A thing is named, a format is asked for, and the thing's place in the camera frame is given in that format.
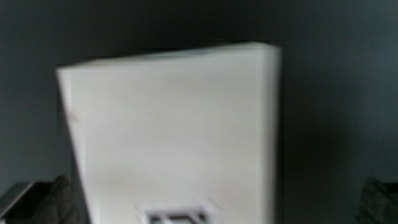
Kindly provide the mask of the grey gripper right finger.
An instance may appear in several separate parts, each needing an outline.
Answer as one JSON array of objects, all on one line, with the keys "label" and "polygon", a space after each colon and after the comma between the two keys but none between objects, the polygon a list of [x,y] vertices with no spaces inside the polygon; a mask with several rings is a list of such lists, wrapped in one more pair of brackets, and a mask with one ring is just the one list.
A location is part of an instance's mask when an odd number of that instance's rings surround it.
[{"label": "grey gripper right finger", "polygon": [[363,186],[358,224],[398,224],[398,182],[372,178]]}]

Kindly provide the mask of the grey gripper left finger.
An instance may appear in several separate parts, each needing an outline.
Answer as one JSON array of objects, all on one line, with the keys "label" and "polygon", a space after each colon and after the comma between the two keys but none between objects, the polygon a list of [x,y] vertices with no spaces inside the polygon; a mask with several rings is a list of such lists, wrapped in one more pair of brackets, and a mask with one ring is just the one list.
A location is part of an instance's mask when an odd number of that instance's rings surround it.
[{"label": "grey gripper left finger", "polygon": [[0,224],[79,224],[72,182],[20,182],[0,196]]}]

